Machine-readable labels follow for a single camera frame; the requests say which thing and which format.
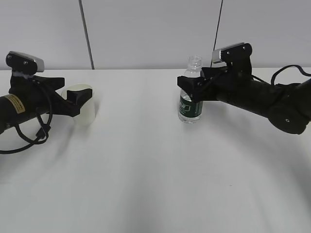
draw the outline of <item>white cup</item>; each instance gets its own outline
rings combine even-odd
[[[92,89],[90,85],[87,84],[76,84],[70,86],[62,91],[62,97],[67,99],[67,91],[82,91],[85,89]],[[74,123],[79,126],[87,126],[93,123],[95,120],[95,103],[94,103],[94,93],[92,98],[90,98],[81,108],[80,114],[73,118]]]

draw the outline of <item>water bottle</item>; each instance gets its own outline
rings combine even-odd
[[[184,76],[188,78],[200,77],[202,66],[202,57],[191,56]],[[202,107],[203,102],[193,103],[186,92],[183,90],[180,91],[178,117],[182,122],[188,124],[197,122],[201,117]]]

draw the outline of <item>bottle label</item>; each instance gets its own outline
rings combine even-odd
[[[194,103],[180,97],[179,112],[181,115],[189,118],[194,118],[202,113],[203,102]]]

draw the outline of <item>black cable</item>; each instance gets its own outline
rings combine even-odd
[[[251,75],[254,79],[256,79],[256,80],[258,80],[258,81],[260,81],[260,82],[262,82],[262,83],[266,83],[266,84],[269,84],[269,83],[267,83],[266,81],[264,81],[264,80],[262,80],[261,78],[258,78],[257,76],[255,76],[255,75]]]
[[[279,73],[281,73],[282,71],[284,71],[285,69],[290,68],[290,67],[296,67],[300,71],[300,73],[302,75],[307,76],[307,77],[311,77],[311,74],[305,72],[301,66],[299,66],[299,65],[289,65],[289,66],[283,67],[282,69],[280,69],[280,70],[278,70],[277,72],[274,73],[274,75],[271,78],[271,85],[272,86],[275,85],[275,80],[276,80],[276,77],[277,77],[277,75]]]
[[[19,153],[19,152],[22,152],[26,149],[29,149],[30,147],[34,146],[34,145],[39,145],[39,144],[43,144],[45,143],[48,138],[49,138],[49,128],[50,128],[50,124],[51,124],[51,121],[52,121],[52,117],[53,117],[53,109],[52,109],[52,101],[51,101],[51,98],[49,96],[49,94],[46,92],[46,90],[40,85],[39,82],[37,82],[36,80],[33,80],[34,84],[37,85],[39,87],[39,89],[43,92],[43,94],[45,95],[45,97],[47,98],[47,101],[49,103],[49,118],[48,118],[48,121],[46,124],[44,124],[42,118],[41,118],[41,115],[39,114],[39,112],[36,110],[36,116],[37,116],[37,119],[39,121],[39,124],[40,124],[40,130],[38,131],[38,133],[40,133],[41,129],[42,129],[42,132],[44,133],[44,140],[40,141],[40,139],[42,139],[39,135],[37,136],[37,138],[35,140],[31,140],[29,139],[26,135],[24,135],[22,133],[22,131],[20,130],[20,127],[19,125],[17,124],[15,126],[15,129],[18,133],[18,135],[26,142],[28,142],[29,144],[22,147],[22,148],[19,148],[19,149],[15,149],[15,150],[0,150],[0,154],[14,154],[14,153]]]

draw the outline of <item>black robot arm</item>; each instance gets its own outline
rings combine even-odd
[[[250,44],[245,43],[215,50],[213,63],[226,62],[227,66],[202,68],[201,77],[195,79],[180,76],[177,85],[193,102],[222,101],[266,117],[284,132],[303,133],[311,119],[311,80],[289,85],[274,85],[274,80],[288,67],[311,75],[300,66],[287,66],[275,73],[269,84],[252,75],[251,53]]]
[[[0,134],[15,127],[18,135],[29,144],[16,150],[0,150],[0,154],[21,152],[33,145],[43,144],[49,137],[53,114],[77,116],[81,107],[92,97],[92,90],[67,91],[67,100],[56,93],[65,85],[64,78],[45,78],[36,76],[44,71],[42,59],[28,54],[11,51],[6,56],[6,63],[12,68],[9,94],[0,97]],[[49,114],[46,123],[41,115]],[[36,139],[31,140],[20,130],[19,125],[32,118],[37,118],[40,129]]]

